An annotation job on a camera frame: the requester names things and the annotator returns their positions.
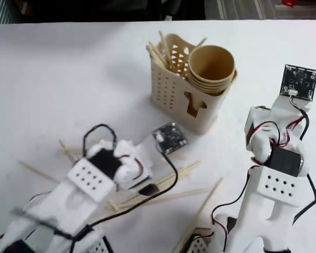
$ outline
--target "white plastic bracket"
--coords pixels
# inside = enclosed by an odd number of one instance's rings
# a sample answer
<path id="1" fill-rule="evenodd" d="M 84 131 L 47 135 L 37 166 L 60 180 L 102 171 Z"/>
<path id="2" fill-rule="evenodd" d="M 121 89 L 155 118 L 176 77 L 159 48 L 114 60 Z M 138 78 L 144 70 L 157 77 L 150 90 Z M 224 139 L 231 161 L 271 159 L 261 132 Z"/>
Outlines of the white plastic bracket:
<path id="1" fill-rule="evenodd" d="M 115 188 L 115 182 L 85 158 L 75 164 L 67 177 L 97 203 Z"/>

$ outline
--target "gray floor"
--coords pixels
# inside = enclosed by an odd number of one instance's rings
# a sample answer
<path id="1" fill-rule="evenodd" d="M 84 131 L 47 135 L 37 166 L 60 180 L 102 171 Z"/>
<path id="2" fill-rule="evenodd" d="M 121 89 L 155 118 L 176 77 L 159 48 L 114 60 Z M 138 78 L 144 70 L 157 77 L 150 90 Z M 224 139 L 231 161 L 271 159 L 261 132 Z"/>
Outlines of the gray floor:
<path id="1" fill-rule="evenodd" d="M 205 0 L 207 20 L 316 20 L 316 1 L 299 0 L 294 8 L 281 0 Z"/>

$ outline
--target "table surface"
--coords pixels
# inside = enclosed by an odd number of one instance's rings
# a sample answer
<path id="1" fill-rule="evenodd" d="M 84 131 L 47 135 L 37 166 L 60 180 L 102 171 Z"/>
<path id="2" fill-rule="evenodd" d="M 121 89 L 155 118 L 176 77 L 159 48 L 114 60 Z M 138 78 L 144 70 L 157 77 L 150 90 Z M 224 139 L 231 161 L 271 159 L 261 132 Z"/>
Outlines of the table surface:
<path id="1" fill-rule="evenodd" d="M 158 30 L 192 44 L 208 37 L 207 44 L 232 52 L 239 71 L 210 131 L 197 137 L 185 130 L 191 144 L 182 152 L 203 163 L 173 192 L 212 186 L 225 174 L 211 206 L 240 193 L 252 165 L 243 133 L 249 108 L 272 105 L 285 64 L 316 69 L 316 21 L 0 25 L 0 234 L 14 218 L 13 207 L 55 186 L 18 160 L 61 179 L 70 163 L 57 153 L 58 139 L 79 147 L 83 133 L 104 122 L 119 138 L 139 143 L 171 121 L 149 102 L 145 46 L 158 42 Z M 304 144 L 316 186 L 316 92 L 309 116 Z M 308 183 L 304 186 L 302 206 L 313 198 Z M 170 252 L 204 198 L 148 205 L 102 227 L 115 252 Z M 223 211 L 237 215 L 239 205 Z M 209 210 L 201 220 L 209 223 Z M 316 252 L 316 206 L 295 224 L 288 247 Z"/>

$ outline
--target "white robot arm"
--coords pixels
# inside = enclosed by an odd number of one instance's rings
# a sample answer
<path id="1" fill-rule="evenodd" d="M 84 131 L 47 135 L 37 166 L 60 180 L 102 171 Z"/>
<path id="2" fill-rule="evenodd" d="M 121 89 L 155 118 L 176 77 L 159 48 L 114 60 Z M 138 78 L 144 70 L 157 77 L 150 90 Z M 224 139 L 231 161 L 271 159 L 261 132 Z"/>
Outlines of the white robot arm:
<path id="1" fill-rule="evenodd" d="M 159 190 L 150 167 L 163 155 L 175 170 L 166 155 L 187 144 L 174 123 L 157 129 L 138 146 L 124 140 L 116 143 L 114 135 L 113 143 L 102 140 L 86 152 L 85 138 L 83 158 L 42 202 L 17 212 L 21 217 L 7 228 L 0 252 L 33 253 L 23 239 L 40 225 L 54 230 L 46 253 L 112 252 L 103 231 L 95 227 L 98 222 L 86 225 L 89 217 L 119 188 L 151 198 L 171 189 L 154 195 Z"/>
<path id="2" fill-rule="evenodd" d="M 286 65 L 281 92 L 272 108 L 251 108 L 244 129 L 246 148 L 253 152 L 258 166 L 248 171 L 237 219 L 223 214 L 212 218 L 214 237 L 208 252 L 243 253 L 256 237 L 262 238 L 266 253 L 290 252 L 287 236 L 293 221 L 302 214 L 295 216 L 301 205 L 302 185 L 298 177 L 308 175 L 312 183 L 308 174 L 309 160 L 301 140 L 309 125 L 306 112 L 315 82 L 316 70 Z M 303 119 L 306 125 L 302 131 Z M 274 202 L 268 219 L 259 215 L 265 199 Z"/>

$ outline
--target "circuit board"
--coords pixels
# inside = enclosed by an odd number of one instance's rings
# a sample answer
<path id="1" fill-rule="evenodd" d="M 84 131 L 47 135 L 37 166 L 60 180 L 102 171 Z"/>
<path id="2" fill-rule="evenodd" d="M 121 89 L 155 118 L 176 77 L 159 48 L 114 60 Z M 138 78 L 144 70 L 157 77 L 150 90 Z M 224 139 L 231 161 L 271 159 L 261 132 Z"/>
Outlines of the circuit board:
<path id="1" fill-rule="evenodd" d="M 316 85 L 316 70 L 292 65 L 284 67 L 280 95 L 312 101 Z"/>
<path id="2" fill-rule="evenodd" d="M 174 122 L 154 130 L 152 135 L 164 154 L 171 154 L 188 144 L 186 137 Z"/>

